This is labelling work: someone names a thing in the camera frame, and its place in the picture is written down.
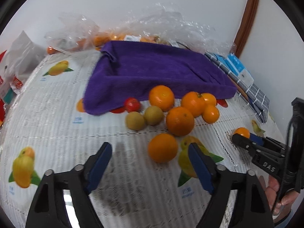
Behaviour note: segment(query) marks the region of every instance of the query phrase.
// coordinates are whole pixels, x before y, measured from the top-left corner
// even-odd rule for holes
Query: screw
[[[221,170],[221,171],[226,170],[226,166],[224,166],[224,165],[222,165],[222,164],[219,164],[216,168],[217,168],[218,170]]]
[[[250,175],[250,176],[254,176],[255,175],[255,172],[253,170],[248,170],[247,171],[247,174]]]
[[[53,170],[46,170],[46,172],[44,173],[46,176],[49,176],[51,174],[53,174]]]
[[[82,164],[78,164],[78,165],[76,165],[75,167],[74,167],[74,170],[75,171],[80,171],[80,170],[82,170],[84,168],[84,166],[82,165]]]

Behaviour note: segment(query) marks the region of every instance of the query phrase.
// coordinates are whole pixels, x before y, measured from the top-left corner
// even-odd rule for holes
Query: wall
[[[304,98],[304,42],[273,0],[260,0],[240,60],[270,98],[270,113],[286,136],[291,102]]]
[[[102,29],[113,28],[131,10],[153,3],[175,3],[188,20],[214,27],[220,40],[234,40],[247,0],[27,0],[0,36],[0,50],[7,49],[24,30],[36,43],[47,46],[47,31],[62,27],[61,11],[82,13]]]

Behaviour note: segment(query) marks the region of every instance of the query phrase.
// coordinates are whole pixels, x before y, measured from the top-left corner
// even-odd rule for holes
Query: purple cloth
[[[167,45],[110,41],[102,48],[83,99],[85,111],[100,115],[122,107],[129,97],[148,100],[149,91],[165,85],[175,98],[186,93],[234,96],[236,87],[200,53]]]

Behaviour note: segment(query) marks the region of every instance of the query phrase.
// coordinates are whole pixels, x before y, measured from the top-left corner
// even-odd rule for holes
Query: kiwi
[[[148,107],[143,116],[148,125],[160,124],[165,117],[161,108],[157,106]]]
[[[126,126],[131,130],[142,130],[146,127],[146,122],[142,114],[138,112],[130,112],[126,116]]]

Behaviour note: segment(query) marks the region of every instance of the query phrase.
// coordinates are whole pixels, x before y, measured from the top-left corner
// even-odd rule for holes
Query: plaid cloth
[[[258,120],[261,123],[267,122],[267,115],[269,109],[270,100],[268,97],[258,88],[255,84],[247,87],[235,74],[231,72],[229,68],[227,68],[221,61],[219,61],[216,55],[206,52],[205,56],[207,56],[215,65],[218,66],[222,71],[224,71],[232,80],[234,80],[240,88],[244,90],[247,94],[249,101],[242,96],[240,92],[238,92],[239,96],[241,96],[249,105],[254,113],[256,114]]]

